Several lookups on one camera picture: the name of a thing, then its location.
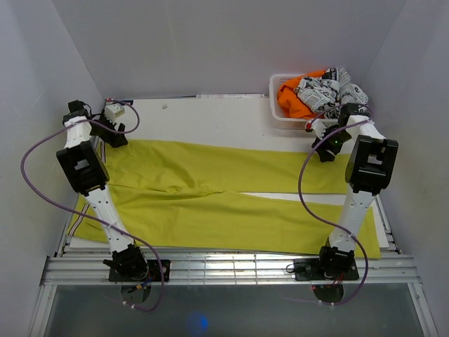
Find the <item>yellow-green trousers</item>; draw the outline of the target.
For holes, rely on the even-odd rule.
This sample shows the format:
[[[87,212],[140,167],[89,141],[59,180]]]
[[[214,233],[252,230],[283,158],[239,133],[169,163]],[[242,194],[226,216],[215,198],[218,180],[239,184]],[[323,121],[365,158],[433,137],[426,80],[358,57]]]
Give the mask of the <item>yellow-green trousers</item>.
[[[154,246],[317,254],[340,205],[275,194],[344,194],[348,156],[161,140],[100,145],[109,190],[127,231]]]

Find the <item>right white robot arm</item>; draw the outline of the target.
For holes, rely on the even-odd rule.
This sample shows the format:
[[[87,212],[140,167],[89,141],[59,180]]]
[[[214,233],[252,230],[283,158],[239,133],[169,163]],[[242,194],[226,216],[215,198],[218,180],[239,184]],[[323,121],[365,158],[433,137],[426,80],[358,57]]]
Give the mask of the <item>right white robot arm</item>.
[[[343,144],[354,141],[344,174],[348,189],[343,211],[338,227],[320,249],[316,268],[326,279],[357,280],[354,238],[360,232],[371,203],[390,184],[398,142],[376,129],[368,108],[361,103],[343,104],[336,125],[325,127],[318,120],[307,129],[316,135],[312,147],[322,162],[334,161]]]

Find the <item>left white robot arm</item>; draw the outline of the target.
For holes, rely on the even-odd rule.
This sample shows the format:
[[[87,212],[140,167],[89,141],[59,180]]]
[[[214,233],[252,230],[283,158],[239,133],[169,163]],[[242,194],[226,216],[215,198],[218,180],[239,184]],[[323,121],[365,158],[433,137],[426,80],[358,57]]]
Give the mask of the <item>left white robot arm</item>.
[[[125,125],[116,122],[124,114],[124,104],[117,101],[105,105],[99,114],[92,114],[90,106],[75,100],[68,103],[69,113],[62,123],[67,127],[67,139],[56,157],[69,184],[83,195],[95,212],[109,242],[112,254],[104,264],[121,277],[140,281],[149,273],[149,264],[136,241],[127,235],[109,191],[109,174],[105,163],[91,141],[99,137],[113,148],[128,144]]]

